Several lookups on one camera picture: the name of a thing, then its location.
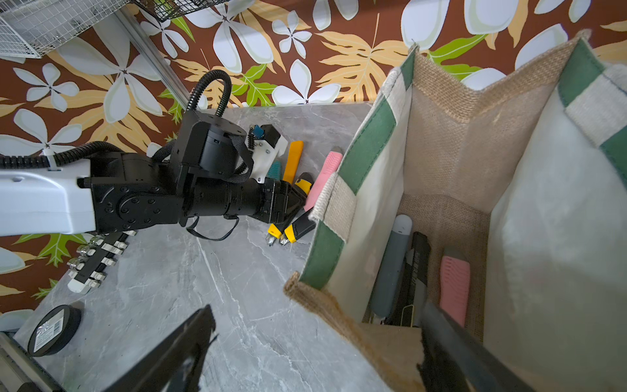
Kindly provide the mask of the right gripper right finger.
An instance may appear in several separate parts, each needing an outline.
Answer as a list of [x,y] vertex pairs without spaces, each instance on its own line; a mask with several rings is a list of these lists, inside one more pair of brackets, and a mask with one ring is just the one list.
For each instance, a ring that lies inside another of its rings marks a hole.
[[424,360],[417,364],[428,391],[531,391],[450,315],[432,302],[421,312]]

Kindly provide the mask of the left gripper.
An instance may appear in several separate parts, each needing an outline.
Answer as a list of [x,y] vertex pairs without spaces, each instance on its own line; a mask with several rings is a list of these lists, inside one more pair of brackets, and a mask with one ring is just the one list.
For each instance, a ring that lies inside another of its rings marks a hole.
[[252,217],[278,224],[302,195],[287,181],[251,178],[247,133],[227,119],[191,110],[184,114],[171,151],[175,194],[183,199],[181,223],[191,217]]

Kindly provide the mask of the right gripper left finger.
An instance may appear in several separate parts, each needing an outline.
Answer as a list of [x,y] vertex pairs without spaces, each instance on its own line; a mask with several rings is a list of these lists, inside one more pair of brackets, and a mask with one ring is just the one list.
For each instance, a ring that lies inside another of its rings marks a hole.
[[108,391],[198,391],[216,321],[210,305],[194,312]]

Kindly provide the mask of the grey art knife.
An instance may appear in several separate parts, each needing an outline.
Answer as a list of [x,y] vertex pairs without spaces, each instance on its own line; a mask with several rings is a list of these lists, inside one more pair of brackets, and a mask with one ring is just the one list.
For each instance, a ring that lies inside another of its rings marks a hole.
[[404,214],[395,217],[372,290],[370,306],[373,324],[381,324],[393,314],[411,230],[411,217]]

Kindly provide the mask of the green burlap christmas pouch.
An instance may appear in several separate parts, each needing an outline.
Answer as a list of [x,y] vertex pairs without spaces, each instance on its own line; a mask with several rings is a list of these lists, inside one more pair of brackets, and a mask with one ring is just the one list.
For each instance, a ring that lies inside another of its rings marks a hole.
[[463,327],[531,391],[626,388],[626,67],[589,32],[474,90],[413,47],[311,214],[294,302],[349,341],[395,391],[428,391],[421,326],[372,323],[395,217],[440,262],[470,263]]

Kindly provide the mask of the black metal utility knife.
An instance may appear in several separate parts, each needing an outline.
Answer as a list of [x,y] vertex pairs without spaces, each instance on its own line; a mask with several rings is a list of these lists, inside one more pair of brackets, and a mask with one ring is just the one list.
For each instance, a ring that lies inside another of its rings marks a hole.
[[411,248],[405,256],[403,274],[392,315],[386,325],[421,326],[421,313],[427,299],[428,265],[431,246],[426,235],[414,232]]

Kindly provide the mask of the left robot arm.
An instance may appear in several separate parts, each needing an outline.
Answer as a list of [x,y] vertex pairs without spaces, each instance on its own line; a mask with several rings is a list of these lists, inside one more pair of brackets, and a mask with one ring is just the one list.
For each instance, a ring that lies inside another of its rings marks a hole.
[[291,221],[305,193],[287,181],[254,179],[247,134],[224,118],[231,90],[225,71],[205,73],[178,136],[150,157],[104,141],[53,155],[4,155],[2,235],[107,235],[174,224],[195,234],[201,217]]

